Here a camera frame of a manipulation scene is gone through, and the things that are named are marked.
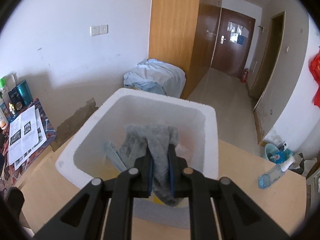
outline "doorway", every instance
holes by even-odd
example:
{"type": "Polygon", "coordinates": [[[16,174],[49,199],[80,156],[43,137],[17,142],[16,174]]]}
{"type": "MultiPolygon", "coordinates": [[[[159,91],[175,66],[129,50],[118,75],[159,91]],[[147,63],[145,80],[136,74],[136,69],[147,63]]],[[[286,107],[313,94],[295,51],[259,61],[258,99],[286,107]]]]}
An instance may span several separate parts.
{"type": "Polygon", "coordinates": [[[223,8],[212,67],[240,78],[247,61],[255,19],[223,8]]]}
{"type": "Polygon", "coordinates": [[[260,102],[276,67],[284,35],[284,23],[285,12],[275,15],[271,19],[266,49],[257,77],[249,92],[255,105],[254,110],[260,102]]]}

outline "white styrofoam box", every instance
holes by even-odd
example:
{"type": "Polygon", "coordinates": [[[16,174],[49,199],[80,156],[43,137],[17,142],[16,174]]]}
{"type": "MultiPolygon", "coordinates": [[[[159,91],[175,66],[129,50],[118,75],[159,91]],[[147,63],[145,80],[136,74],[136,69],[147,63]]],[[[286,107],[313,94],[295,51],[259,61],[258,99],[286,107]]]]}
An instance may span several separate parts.
{"type": "MultiPolygon", "coordinates": [[[[116,175],[106,166],[104,146],[119,149],[129,124],[162,124],[178,128],[180,144],[192,153],[190,167],[218,178],[218,132],[215,110],[187,100],[121,88],[83,125],[56,162],[57,170],[78,188],[93,178],[116,175]]],[[[189,227],[188,208],[172,208],[136,199],[134,216],[179,228],[189,227]]]]}

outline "bottle cap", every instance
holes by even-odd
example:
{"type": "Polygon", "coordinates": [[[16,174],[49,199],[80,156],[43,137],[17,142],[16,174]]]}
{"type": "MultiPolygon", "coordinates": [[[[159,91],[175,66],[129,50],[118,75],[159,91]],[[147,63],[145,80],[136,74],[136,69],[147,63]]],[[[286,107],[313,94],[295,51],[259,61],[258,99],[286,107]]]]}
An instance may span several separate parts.
{"type": "Polygon", "coordinates": [[[295,158],[293,156],[290,156],[289,159],[287,159],[284,163],[280,164],[281,171],[285,172],[294,162],[295,158]]]}
{"type": "Polygon", "coordinates": [[[3,88],[5,86],[5,78],[3,77],[0,79],[0,88],[3,88]]]}

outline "door handle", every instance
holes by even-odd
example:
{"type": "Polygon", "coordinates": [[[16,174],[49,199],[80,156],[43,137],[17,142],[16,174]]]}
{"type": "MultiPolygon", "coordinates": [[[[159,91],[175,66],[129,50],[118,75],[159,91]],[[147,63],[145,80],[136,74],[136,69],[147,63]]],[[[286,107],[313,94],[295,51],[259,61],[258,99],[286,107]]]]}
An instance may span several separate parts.
{"type": "Polygon", "coordinates": [[[223,44],[223,41],[225,41],[225,40],[226,40],[226,39],[225,39],[224,36],[222,35],[222,36],[221,36],[221,41],[220,41],[220,43],[223,44]]]}

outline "clear blue bottle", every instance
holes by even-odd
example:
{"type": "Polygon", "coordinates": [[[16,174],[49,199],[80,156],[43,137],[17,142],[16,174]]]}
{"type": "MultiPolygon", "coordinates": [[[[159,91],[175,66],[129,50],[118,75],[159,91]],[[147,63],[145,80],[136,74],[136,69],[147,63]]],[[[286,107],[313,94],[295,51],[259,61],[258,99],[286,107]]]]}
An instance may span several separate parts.
{"type": "Polygon", "coordinates": [[[262,174],[258,178],[258,187],[262,189],[270,187],[285,174],[285,171],[290,167],[292,163],[294,163],[294,161],[294,157],[290,156],[284,163],[277,164],[271,170],[262,174]]]}

